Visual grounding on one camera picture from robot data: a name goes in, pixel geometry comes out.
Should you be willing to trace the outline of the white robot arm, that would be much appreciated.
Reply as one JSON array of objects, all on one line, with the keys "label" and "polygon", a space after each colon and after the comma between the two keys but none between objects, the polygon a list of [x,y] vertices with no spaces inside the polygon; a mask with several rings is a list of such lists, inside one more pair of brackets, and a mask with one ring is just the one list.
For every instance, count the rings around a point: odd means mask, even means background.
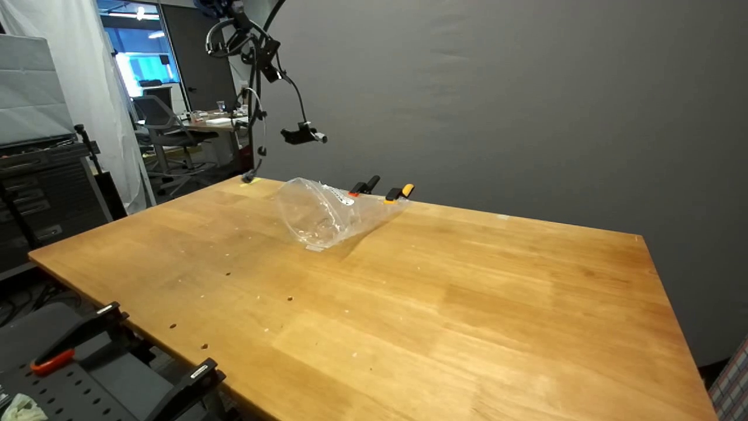
[{"label": "white robot arm", "polygon": [[246,17],[244,0],[195,0],[195,6],[210,18]]}]

